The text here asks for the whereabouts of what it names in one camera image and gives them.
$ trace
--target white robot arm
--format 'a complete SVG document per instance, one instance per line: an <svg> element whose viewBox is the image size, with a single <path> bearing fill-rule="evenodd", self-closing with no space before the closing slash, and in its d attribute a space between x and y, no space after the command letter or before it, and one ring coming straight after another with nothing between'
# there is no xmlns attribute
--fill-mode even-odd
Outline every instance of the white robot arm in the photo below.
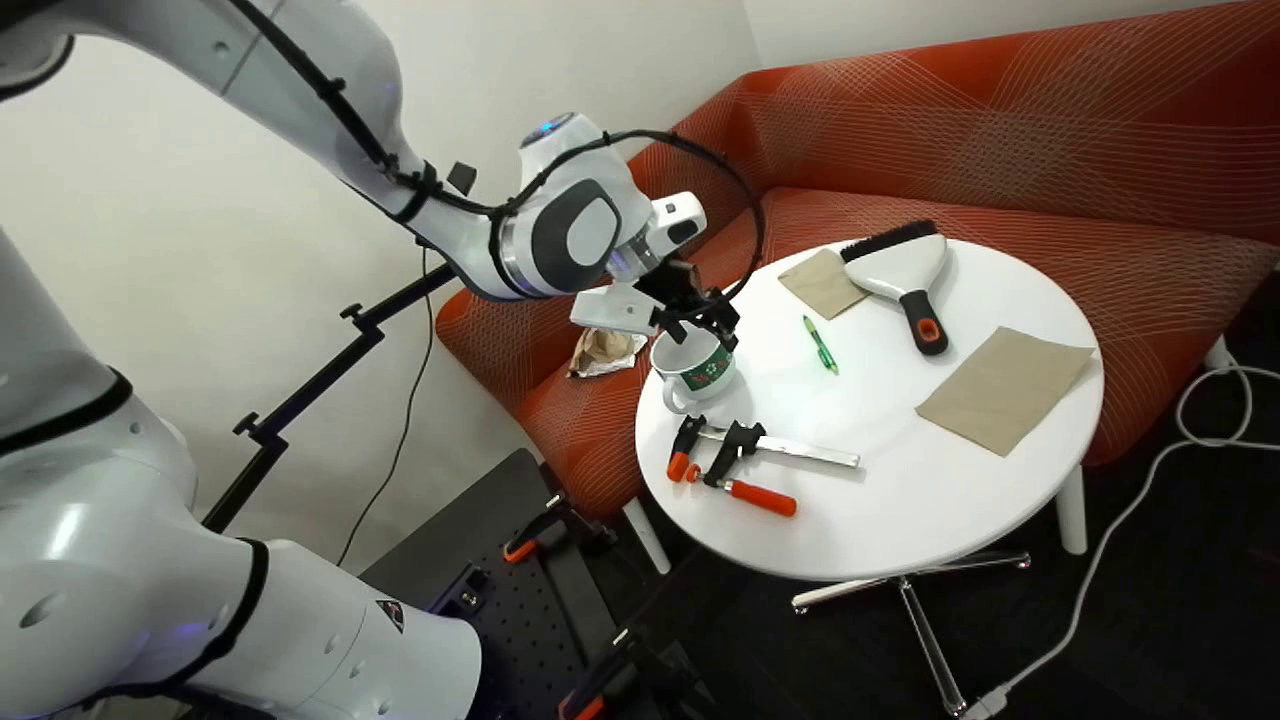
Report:
<svg viewBox="0 0 1280 720"><path fill-rule="evenodd" d="M491 301L633 285L706 226L692 194L637 192L590 117L523 138L514 205L449 192L409 152L395 50L353 0L3 0L0 100L49 81L75 37L188 70ZM188 495L182 435L92 361L0 232L0 720L158 682L310 720L470 710L470 625L295 545L217 534Z"/></svg>

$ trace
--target metal stand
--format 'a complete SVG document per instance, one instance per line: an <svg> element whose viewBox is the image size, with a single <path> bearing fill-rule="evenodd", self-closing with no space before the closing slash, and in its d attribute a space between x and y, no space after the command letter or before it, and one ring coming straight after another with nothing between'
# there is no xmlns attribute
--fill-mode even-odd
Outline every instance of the metal stand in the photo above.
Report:
<svg viewBox="0 0 1280 720"><path fill-rule="evenodd" d="M946 575L946 570L976 570L976 568L1033 568L1033 550L979 550L979 554L969 554L969 558L956 558L956 565L937 565L937 568L922 568L916 575ZM860 588L874 588L874 584L885 584L885 580L843 580L843 584L830 584L830 588L814 588L814 590L802 590L791 594L791 611L795 615L809 615L814 603L830 603L837 594L852 594ZM901 590L901 603L916 629L916 643L925 650L925 663L929 663L929 674L937 682L937 697L946 705L947 716L966 716L969 710L969 699L956 682L956 671L947 663L947 650L946 643L937 638L932 632L932 620L916 594L916 584L910 575L895 580L895 590Z"/></svg>

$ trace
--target red couch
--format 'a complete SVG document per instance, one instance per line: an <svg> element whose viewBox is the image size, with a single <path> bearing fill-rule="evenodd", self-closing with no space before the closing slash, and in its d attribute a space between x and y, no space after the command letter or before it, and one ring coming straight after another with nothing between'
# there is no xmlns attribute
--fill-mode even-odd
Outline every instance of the red couch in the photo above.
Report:
<svg viewBox="0 0 1280 720"><path fill-rule="evenodd" d="M679 134L761 192L769 259L937 218L1058 276L1107 371L1087 467L1123 454L1175 399L1280 255L1280 5L1052 27L742 76ZM692 189L711 216L706 278L747 265L737 189L673 149L633 158L643 192ZM567 301L462 291L439 338L528 426L563 495L613 515L640 493L643 368L567 381Z"/></svg>

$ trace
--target cable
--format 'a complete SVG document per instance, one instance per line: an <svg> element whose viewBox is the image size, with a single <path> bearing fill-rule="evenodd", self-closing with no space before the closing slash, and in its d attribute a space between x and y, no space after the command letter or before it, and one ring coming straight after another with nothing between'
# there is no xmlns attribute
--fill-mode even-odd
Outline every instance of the cable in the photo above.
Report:
<svg viewBox="0 0 1280 720"><path fill-rule="evenodd" d="M336 568L350 565L350 550L353 550L353 545L357 545L369 513L374 513L378 500L394 486L394 481L395 481L395 473L401 473L401 454L405 454L405 444L409 444L409 431L411 431L411 417L417 417L417 390L422 390L422 383L426 383L426 374L427 374L433 351L436 351L436 328L427 328L426 361L417 365L411 383L409 383L409 397L405 397L405 420L401 420L401 435L395 435L395 449L394 449L394 463L390 463L383 481L378 483L378 493L363 500L363 508L362 508L362 515L357 515L357 522L353 522L353 533L350 533L350 538L346 538L346 547L342 547L336 558L332 558Z"/></svg>
<svg viewBox="0 0 1280 720"><path fill-rule="evenodd" d="M990 697L979 697L976 705L969 705L966 720L990 720L990 716L999 716L1010 709L1010 697L1017 682L1023 682L1030 674L1036 674L1044 663L1052 663L1073 638L1076 638L1076 629L1079 629L1079 615L1085 615L1085 599L1087 599L1087 588L1091 588L1091 575L1112 545L1112 534L1129 522L1129 515L1151 495L1157 486L1157 476L1163 467L1169 454L1185 453L1185 449L1249 449L1249 453L1280 453L1280 444L1262 444L1262 439L1245 439L1245 431L1253 426L1253 381L1249 374L1265 374L1265 381L1280 381L1280 371L1268 371L1268 368L1255 368L1255 365L1238 365L1229 361L1229 371L1242 381L1245 387L1245 411L1242 411L1242 425L1234 435L1201 435L1190 426L1185 411L1190 411L1190 399L1196 397L1196 387L1211 374L1224 374L1224 371L1201 371L1175 399L1175 431L1180 439L1173 439L1169 449L1157 453L1147 476L1144 476L1144 486L1123 502L1123 513L1107 522L1107 533L1102 534L1091 558L1087 558L1087 570L1076 588L1076 603L1073 603L1073 620L1067 620L1067 632L1044 650L1036 654L1030 668L1019 668L1017 674L1010 674L1005 682L997 682Z"/></svg>

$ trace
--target tool handle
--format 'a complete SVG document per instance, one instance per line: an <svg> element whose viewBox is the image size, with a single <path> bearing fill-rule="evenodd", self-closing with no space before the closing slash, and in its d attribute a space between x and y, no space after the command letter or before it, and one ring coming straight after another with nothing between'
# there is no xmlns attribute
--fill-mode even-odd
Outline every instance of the tool handle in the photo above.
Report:
<svg viewBox="0 0 1280 720"><path fill-rule="evenodd" d="M745 500L745 502L755 502L765 513L795 515L795 495L783 495L783 493L772 493L772 486L761 486L761 483L745 483L745 481L728 481L723 493Z"/></svg>
<svg viewBox="0 0 1280 720"><path fill-rule="evenodd" d="M932 303L929 303L929 291L910 291L906 301L906 312L910 312L910 322L911 322L911 338L925 356L937 356L947 348L947 333L946 333L946 318L937 318Z"/></svg>

